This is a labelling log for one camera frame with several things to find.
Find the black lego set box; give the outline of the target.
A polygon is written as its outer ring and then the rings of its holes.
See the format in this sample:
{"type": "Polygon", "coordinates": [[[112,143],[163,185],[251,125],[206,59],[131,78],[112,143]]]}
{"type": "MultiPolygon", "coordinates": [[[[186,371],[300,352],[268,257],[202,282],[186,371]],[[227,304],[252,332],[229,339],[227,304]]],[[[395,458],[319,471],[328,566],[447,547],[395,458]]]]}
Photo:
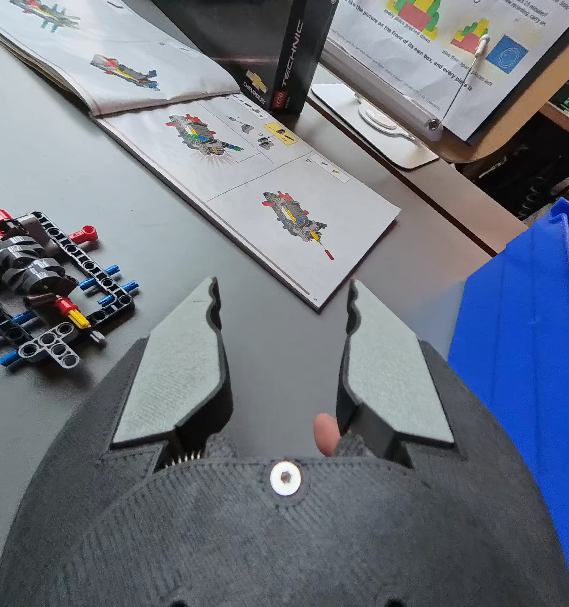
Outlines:
{"type": "Polygon", "coordinates": [[[338,1],[153,1],[244,95],[300,115],[338,1]]]}

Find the blue plastic storage bin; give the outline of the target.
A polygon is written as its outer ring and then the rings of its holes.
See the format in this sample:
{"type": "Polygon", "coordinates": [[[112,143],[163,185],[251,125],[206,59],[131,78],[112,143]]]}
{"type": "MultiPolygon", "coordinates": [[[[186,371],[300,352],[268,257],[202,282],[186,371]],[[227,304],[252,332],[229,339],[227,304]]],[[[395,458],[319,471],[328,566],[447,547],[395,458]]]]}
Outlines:
{"type": "Polygon", "coordinates": [[[569,570],[569,201],[466,279],[448,362],[522,455],[569,570]]]}

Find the lego instruction booklet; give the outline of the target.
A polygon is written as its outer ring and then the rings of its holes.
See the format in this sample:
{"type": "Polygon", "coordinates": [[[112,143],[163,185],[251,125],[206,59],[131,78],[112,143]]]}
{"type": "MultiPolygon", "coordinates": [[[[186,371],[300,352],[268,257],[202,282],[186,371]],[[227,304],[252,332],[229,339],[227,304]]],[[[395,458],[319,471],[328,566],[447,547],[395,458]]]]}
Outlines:
{"type": "Polygon", "coordinates": [[[122,1],[0,1],[0,42],[316,310],[400,212],[122,1]]]}

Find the person's right hand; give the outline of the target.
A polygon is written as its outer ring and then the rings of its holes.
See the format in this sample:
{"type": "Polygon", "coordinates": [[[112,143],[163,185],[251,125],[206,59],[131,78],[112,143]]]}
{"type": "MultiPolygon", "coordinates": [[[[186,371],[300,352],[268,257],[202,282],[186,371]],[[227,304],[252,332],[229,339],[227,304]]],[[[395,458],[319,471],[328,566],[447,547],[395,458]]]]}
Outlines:
{"type": "Polygon", "coordinates": [[[313,422],[313,436],[320,453],[328,458],[334,455],[341,433],[334,416],[320,413],[313,422]]]}

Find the lego engine frame assembly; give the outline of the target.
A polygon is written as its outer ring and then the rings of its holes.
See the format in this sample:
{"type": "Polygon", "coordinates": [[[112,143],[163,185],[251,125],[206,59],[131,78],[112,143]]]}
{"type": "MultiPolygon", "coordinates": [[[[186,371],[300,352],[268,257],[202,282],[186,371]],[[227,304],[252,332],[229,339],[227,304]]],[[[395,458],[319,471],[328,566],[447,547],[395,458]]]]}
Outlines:
{"type": "Polygon", "coordinates": [[[15,217],[0,208],[0,341],[11,349],[0,366],[52,361],[26,362],[17,351],[63,322],[78,329],[71,349],[86,340],[106,346],[102,329],[133,311],[139,284],[120,284],[118,265],[104,268],[83,248],[97,241],[94,226],[68,234],[43,212],[15,217]]]}

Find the wooden sign backing board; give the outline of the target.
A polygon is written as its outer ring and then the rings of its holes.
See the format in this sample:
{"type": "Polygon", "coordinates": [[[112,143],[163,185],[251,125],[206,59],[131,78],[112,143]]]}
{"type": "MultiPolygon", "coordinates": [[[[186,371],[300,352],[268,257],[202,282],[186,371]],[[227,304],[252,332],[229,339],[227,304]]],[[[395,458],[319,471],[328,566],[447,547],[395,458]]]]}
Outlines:
{"type": "Polygon", "coordinates": [[[507,144],[568,78],[569,43],[475,145],[468,145],[446,132],[441,140],[430,144],[430,148],[441,159],[453,163],[471,163],[489,156],[507,144]]]}

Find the grey T-shaped lego beam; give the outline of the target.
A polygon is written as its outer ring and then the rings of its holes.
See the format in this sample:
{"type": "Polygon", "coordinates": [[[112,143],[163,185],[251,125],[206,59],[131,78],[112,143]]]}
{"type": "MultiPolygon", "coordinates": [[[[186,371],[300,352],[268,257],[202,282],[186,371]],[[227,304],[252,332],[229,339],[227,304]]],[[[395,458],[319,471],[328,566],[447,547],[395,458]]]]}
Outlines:
{"type": "Polygon", "coordinates": [[[21,345],[17,353],[26,362],[52,360],[60,368],[70,370],[80,363],[80,357],[70,347],[70,342],[77,337],[77,327],[63,322],[21,345]]]}

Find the wooden storage shelf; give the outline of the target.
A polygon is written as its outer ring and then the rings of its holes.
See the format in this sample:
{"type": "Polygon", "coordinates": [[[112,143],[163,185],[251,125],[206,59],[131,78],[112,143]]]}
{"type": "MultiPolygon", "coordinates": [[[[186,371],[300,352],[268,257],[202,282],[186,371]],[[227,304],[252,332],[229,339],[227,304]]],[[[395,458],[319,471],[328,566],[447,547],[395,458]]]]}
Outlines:
{"type": "Polygon", "coordinates": [[[569,194],[569,79],[471,180],[525,224],[569,194]]]}

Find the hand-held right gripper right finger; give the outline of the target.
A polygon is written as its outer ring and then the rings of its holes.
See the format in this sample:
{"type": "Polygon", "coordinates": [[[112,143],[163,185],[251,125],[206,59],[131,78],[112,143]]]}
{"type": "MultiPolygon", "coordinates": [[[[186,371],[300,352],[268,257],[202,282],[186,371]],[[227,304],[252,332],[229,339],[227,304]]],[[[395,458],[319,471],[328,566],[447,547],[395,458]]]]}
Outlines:
{"type": "Polygon", "coordinates": [[[450,450],[455,439],[420,341],[361,281],[351,279],[336,420],[381,459],[407,444],[450,450]]]}

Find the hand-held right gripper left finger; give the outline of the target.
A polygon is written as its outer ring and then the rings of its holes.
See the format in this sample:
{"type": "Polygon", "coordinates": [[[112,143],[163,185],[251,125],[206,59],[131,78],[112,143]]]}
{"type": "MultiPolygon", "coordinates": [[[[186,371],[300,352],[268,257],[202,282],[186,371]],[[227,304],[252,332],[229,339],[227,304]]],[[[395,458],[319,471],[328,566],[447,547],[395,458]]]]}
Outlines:
{"type": "Polygon", "coordinates": [[[112,439],[115,448],[167,442],[204,449],[232,416],[218,279],[204,279],[146,339],[112,439]]]}

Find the paper sign in acrylic holder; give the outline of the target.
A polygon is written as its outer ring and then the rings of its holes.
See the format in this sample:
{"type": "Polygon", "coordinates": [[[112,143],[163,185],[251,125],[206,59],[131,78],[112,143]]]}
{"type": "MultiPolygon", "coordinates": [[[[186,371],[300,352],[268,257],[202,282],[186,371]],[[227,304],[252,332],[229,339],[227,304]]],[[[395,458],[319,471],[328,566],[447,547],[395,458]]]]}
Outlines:
{"type": "Polygon", "coordinates": [[[340,1],[329,40],[463,141],[569,34],[569,1],[340,1]]]}

